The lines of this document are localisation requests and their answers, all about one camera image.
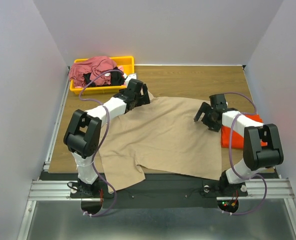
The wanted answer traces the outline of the beige t shirt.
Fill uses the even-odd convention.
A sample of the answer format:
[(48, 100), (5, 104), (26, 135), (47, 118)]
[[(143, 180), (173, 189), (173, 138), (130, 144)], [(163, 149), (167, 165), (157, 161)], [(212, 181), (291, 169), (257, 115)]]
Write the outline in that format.
[(155, 97), (110, 121), (99, 149), (109, 191), (142, 182), (144, 169), (218, 180), (221, 135), (194, 117), (202, 101)]

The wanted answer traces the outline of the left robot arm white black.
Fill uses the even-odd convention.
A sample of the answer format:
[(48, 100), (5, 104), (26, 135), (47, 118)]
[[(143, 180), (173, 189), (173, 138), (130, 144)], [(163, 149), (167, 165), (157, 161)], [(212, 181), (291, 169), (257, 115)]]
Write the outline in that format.
[[(87, 111), (77, 109), (72, 114), (63, 138), (63, 143), (75, 160), (78, 172), (77, 186), (70, 185), (71, 190), (88, 197), (99, 193), (99, 184), (96, 182), (98, 174), (94, 170), (95, 156), (104, 136), (108, 135), (110, 121), (149, 103), (147, 85), (131, 78), (126, 81), (126, 88), (119, 90), (107, 102)], [(101, 135), (103, 126), (106, 126), (106, 130)]]

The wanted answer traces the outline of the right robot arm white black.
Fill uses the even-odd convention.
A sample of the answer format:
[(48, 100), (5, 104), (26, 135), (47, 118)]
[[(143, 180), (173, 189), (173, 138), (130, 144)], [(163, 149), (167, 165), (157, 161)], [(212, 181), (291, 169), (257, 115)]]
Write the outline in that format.
[[(210, 103), (203, 102), (194, 121), (201, 121), (210, 131), (219, 132), (222, 127), (230, 128), (228, 148), (230, 168), (222, 172), (217, 189), (223, 195), (230, 195), (236, 185), (251, 179), (263, 169), (281, 165), (284, 153), (278, 127), (264, 124), (247, 117), (235, 108), (229, 108), (224, 94), (209, 97)], [(242, 159), (233, 164), (233, 133), (243, 137)]]

